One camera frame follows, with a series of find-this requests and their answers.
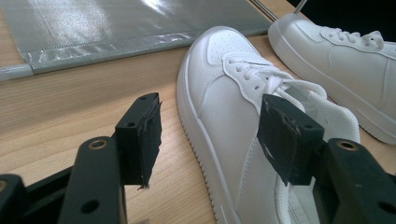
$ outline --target shoe sole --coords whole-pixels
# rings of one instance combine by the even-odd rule
[[[329,96],[337,104],[350,109],[367,133],[382,142],[396,145],[395,119],[388,117],[340,82],[320,72],[314,65],[307,62],[282,36],[277,22],[270,26],[268,37],[277,56],[297,76],[318,83],[326,91],[332,90],[329,92]]]
[[[204,174],[217,222],[240,223],[238,215],[233,210],[231,193],[210,137],[192,105],[187,80],[189,60],[190,51],[183,60],[177,79],[177,110],[181,124]]]

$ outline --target sneaker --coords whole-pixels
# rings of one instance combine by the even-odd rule
[[[318,223],[311,189],[285,187],[256,137],[264,93],[315,119],[325,140],[360,141],[356,118],[327,101],[319,85],[280,71],[232,28],[207,30],[181,65],[177,108],[215,217],[218,223]]]
[[[396,144],[396,43],[379,32],[360,36],[288,14],[268,31],[279,58],[350,109],[363,129]]]

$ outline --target gray mat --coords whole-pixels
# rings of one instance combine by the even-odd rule
[[[246,0],[0,0],[35,74],[190,45],[216,25],[255,35],[271,22]]]

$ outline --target wooden table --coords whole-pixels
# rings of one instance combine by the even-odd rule
[[[262,0],[278,17],[285,0]],[[266,35],[249,38],[260,54],[287,72]],[[73,165],[78,147],[110,136],[140,95],[163,101],[163,143],[150,189],[126,187],[129,223],[213,223],[204,177],[177,115],[176,81],[187,48],[98,63],[0,82],[0,173],[21,175],[26,186]],[[23,63],[0,13],[0,66]],[[361,142],[389,173],[396,147],[361,130]]]

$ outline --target shoelace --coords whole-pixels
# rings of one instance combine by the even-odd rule
[[[356,43],[358,38],[362,38],[366,41],[366,46],[368,46],[370,40],[374,40],[374,42],[380,49],[384,48],[384,39],[382,38],[381,33],[379,33],[378,31],[373,31],[368,35],[361,36],[361,34],[357,32],[351,34],[347,31],[342,31],[341,29],[336,28],[333,29],[333,32],[329,34],[329,37],[333,37],[335,35],[338,35],[338,38],[340,40],[345,40],[347,38],[353,44]]]
[[[327,98],[326,91],[318,84],[294,79],[289,73],[280,71],[262,57],[257,57],[257,59],[234,57],[231,58],[230,63],[238,63],[236,66],[237,72],[246,71],[244,74],[245,80],[249,80],[255,76],[264,77],[267,81],[263,93],[274,94],[278,88],[285,91],[290,86],[295,86],[309,89],[321,97]]]

